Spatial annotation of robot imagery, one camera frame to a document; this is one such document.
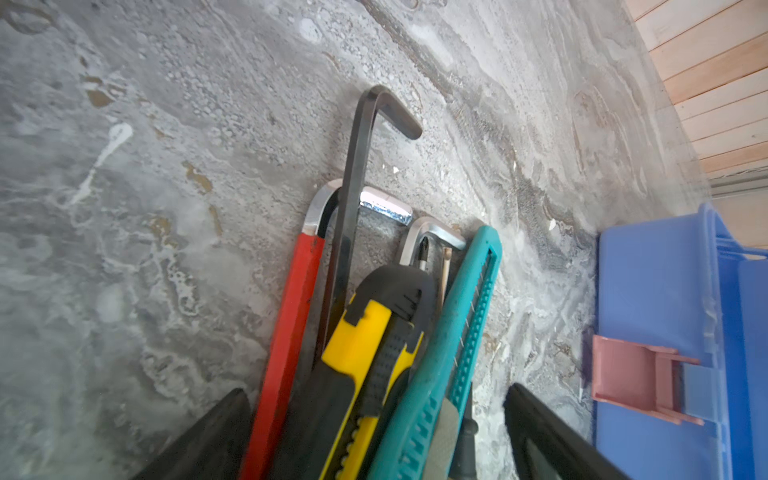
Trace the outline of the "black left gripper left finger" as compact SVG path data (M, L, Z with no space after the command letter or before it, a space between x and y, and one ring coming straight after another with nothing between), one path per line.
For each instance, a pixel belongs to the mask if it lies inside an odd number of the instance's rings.
M251 424L248 397L235 388L134 477L236 479Z

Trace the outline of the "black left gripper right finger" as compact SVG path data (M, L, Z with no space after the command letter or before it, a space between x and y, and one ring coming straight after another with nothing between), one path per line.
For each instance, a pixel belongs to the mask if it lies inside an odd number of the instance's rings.
M521 479L627 477L524 385L508 389L504 415Z

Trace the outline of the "teal utility knife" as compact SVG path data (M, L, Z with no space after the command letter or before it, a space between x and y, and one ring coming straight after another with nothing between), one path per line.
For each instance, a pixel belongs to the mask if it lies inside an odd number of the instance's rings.
M369 479L448 477L501 260L497 230L481 226L384 432Z

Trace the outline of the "white blue plastic toolbox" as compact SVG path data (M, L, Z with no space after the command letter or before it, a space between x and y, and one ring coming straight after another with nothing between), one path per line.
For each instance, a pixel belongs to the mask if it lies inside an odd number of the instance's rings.
M597 450L633 479L767 475L767 253L716 210L599 239Z

